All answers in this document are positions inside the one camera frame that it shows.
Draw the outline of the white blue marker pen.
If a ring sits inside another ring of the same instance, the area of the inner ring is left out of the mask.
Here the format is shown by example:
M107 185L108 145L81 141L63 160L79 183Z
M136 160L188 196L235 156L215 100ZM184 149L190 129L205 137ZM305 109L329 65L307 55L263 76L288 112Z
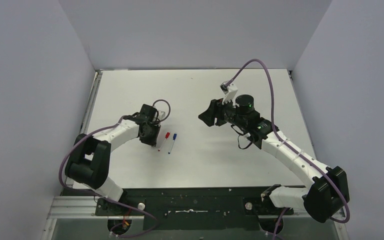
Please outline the white blue marker pen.
M175 142L176 142L175 139L173 139L172 142L171 142L170 148L169 148L169 150L168 150L168 152L167 152L169 155L170 155L170 154L172 153L172 151L173 151Z

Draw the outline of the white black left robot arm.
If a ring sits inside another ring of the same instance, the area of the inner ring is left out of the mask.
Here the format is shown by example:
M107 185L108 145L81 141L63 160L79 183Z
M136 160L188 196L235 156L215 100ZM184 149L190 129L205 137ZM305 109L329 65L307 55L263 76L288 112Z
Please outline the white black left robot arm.
M112 126L80 134L66 158L64 174L94 193L110 199L108 208L121 215L128 208L126 192L109 176L111 153L130 140L155 147L166 113L143 104L140 111L122 116Z

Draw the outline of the white red marker pen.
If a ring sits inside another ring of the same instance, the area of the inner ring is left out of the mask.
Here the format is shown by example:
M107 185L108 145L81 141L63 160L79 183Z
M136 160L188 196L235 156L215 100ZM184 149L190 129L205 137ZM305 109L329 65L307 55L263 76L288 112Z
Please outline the white red marker pen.
M160 152L163 148L164 148L164 146L165 146L165 143L167 142L167 138L164 138L163 139L163 141L162 141L162 143L161 143L161 145L159 146L159 148L158 148L158 152Z

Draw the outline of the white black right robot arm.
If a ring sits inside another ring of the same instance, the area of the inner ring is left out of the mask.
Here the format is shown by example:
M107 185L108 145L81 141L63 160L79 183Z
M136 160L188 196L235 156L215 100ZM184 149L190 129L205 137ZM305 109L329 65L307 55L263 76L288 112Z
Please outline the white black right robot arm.
M251 95L240 95L235 102L213 99L198 118L209 127L230 124L240 137L275 157L302 181L302 187L275 184L267 188L261 194L264 206L305 210L320 223L334 220L335 213L344 209L345 218L337 222L350 220L346 172L339 166L331 168L298 148L276 125L261 117Z

